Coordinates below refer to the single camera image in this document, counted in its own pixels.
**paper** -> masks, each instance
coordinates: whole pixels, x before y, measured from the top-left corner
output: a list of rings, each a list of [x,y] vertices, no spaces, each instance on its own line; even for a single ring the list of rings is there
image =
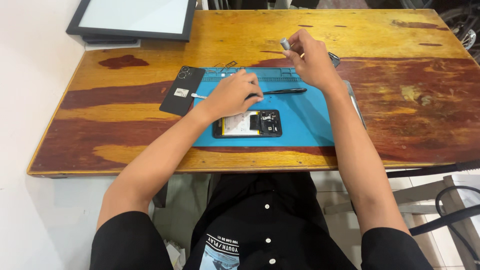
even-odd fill
[[[134,43],[134,44],[88,44],[88,43],[85,43],[85,50],[138,48],[140,47],[141,42],[142,40],[139,39],[137,43]]]
[[[186,263],[185,249],[178,246],[177,243],[172,241],[163,240],[170,258],[170,263],[173,266],[173,270],[182,270]]]

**smartphone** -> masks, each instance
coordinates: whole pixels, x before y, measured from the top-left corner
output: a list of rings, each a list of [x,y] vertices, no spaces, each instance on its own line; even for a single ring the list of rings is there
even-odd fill
[[[278,110],[248,110],[234,116],[222,117],[213,123],[213,137],[217,139],[281,135],[282,125]]]
[[[158,109],[185,116],[193,101],[191,94],[197,92],[204,74],[203,68],[182,66]]]

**disassembled smartphone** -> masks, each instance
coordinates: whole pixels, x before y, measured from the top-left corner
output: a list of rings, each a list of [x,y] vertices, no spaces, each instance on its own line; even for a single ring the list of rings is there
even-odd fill
[[[282,125],[278,110],[248,110],[234,116],[222,117],[213,123],[213,137],[217,139],[281,135]]]

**black phone back cover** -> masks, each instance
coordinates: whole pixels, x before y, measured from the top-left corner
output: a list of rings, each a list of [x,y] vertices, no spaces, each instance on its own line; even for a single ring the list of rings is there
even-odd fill
[[[159,109],[179,116],[185,116],[193,101],[191,94],[197,91],[204,73],[205,69],[183,66]]]

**white wall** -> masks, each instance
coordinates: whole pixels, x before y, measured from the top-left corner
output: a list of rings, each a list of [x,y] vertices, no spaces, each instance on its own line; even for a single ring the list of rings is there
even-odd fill
[[[1,1],[0,269],[88,269],[112,178],[25,170],[81,56],[65,30],[79,0]]]

